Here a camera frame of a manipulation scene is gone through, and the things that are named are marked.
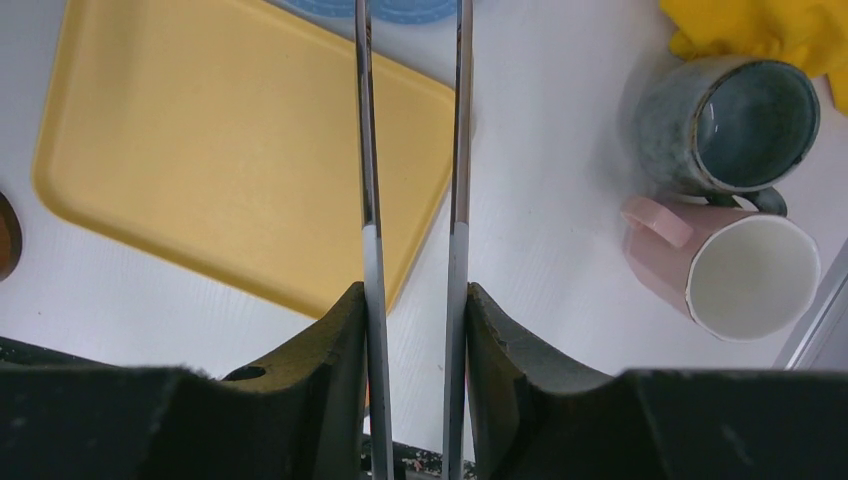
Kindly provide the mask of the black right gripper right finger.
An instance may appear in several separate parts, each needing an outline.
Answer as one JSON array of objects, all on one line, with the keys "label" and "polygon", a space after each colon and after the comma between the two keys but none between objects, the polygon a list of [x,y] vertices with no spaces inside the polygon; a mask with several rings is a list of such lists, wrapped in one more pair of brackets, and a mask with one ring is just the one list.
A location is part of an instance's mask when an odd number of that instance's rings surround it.
[{"label": "black right gripper right finger", "polygon": [[847,377],[784,370],[597,371],[478,284],[465,307],[482,479],[843,479]]}]

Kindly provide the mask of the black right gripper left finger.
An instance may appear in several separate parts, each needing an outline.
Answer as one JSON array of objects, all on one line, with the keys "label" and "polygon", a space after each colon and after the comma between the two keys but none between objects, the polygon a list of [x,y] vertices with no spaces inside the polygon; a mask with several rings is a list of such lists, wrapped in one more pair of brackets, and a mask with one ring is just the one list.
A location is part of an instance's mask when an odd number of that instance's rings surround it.
[{"label": "black right gripper left finger", "polygon": [[1,342],[5,479],[356,479],[364,288],[222,379]]}]

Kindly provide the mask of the yellow serving tray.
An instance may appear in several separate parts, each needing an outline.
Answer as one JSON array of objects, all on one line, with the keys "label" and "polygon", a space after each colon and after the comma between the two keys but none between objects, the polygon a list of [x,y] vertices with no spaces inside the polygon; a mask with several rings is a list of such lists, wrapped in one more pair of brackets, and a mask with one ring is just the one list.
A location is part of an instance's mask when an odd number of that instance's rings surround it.
[{"label": "yellow serving tray", "polygon": [[361,279],[355,46],[265,1],[70,1],[33,164],[57,216],[321,317]]}]

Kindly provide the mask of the brown round coaster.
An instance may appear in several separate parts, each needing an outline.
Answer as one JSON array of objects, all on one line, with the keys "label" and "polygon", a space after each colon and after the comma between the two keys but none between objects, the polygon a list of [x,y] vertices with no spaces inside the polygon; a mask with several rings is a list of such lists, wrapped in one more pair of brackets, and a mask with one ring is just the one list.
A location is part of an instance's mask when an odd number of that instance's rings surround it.
[{"label": "brown round coaster", "polygon": [[16,269],[22,254],[23,235],[18,216],[8,198],[1,194],[1,280]]}]

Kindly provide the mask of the pink mug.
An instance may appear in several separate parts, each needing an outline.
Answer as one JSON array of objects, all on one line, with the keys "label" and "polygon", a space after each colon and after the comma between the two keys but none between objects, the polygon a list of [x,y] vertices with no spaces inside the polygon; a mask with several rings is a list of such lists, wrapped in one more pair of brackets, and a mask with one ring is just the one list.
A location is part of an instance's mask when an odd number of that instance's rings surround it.
[{"label": "pink mug", "polygon": [[639,282],[718,339],[768,337],[815,299],[818,246],[782,216],[646,197],[629,199],[621,214]]}]

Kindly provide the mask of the metal serving tongs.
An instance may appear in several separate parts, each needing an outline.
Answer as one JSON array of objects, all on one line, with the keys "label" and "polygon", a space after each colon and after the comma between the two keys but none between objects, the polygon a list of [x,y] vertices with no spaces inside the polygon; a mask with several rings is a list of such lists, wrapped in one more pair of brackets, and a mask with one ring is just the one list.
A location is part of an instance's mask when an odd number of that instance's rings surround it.
[{"label": "metal serving tongs", "polygon": [[[468,290],[470,151],[473,98],[474,4],[460,1],[456,15],[456,81],[449,235],[442,476],[464,476],[466,334],[464,312]],[[368,311],[367,363],[372,437],[372,472],[376,479],[394,476],[386,293],[374,98],[370,4],[355,4],[358,126],[362,188],[362,236],[365,298]]]}]

